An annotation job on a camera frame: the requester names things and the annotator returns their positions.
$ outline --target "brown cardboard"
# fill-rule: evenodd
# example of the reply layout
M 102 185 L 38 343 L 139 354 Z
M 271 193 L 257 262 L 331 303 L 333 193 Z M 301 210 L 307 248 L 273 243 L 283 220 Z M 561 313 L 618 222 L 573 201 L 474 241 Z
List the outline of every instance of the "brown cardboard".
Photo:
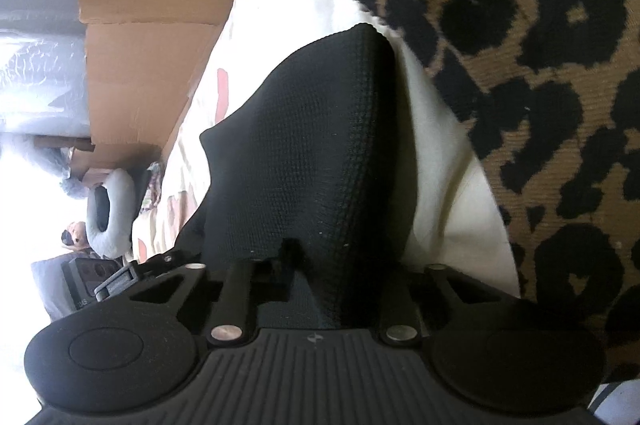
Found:
M 72 169 L 165 155 L 233 0 L 79 0 L 94 153 Z

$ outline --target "white ring-shaped cushion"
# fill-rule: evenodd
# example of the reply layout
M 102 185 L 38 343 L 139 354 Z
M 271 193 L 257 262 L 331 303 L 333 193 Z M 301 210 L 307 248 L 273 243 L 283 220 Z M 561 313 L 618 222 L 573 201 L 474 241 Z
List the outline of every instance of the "white ring-shaped cushion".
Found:
M 97 223 L 95 189 L 89 191 L 86 204 L 86 237 L 95 253 L 116 259 L 131 250 L 131 228 L 135 219 L 136 189 L 126 171 L 116 169 L 102 185 L 109 196 L 109 223 L 100 231 Z

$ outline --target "white bed sheet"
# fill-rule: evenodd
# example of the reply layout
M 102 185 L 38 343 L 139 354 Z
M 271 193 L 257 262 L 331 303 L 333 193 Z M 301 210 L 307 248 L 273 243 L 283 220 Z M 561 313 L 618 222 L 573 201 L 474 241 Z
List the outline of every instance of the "white bed sheet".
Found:
M 199 135 L 215 124 L 216 113 L 220 119 L 242 106 L 295 50 L 360 22 L 372 24 L 391 42 L 399 88 L 408 96 L 402 101 L 399 95 L 399 111 L 406 117 L 400 121 L 390 218 L 402 262 L 412 269 L 444 263 L 518 295 L 507 233 L 462 126 L 404 41 L 354 0 L 234 1 L 168 158 L 160 204 L 134 223 L 137 259 L 173 246 L 179 228 L 204 198 L 209 167 Z

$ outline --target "leopard print blanket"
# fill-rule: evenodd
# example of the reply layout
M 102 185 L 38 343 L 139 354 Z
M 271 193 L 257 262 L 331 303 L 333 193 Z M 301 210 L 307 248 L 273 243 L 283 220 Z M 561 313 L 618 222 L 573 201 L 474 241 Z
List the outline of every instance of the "leopard print blanket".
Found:
M 640 0 L 358 0 L 468 131 L 522 296 L 640 374 Z

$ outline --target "logo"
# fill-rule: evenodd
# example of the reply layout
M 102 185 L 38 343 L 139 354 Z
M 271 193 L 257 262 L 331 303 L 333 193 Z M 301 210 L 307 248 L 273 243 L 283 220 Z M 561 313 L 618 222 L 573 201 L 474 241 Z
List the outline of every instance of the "logo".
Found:
M 306 340 L 308 340 L 312 344 L 318 344 L 318 342 L 322 342 L 324 340 L 324 337 L 322 335 L 318 335 L 317 333 L 312 333 L 306 338 Z

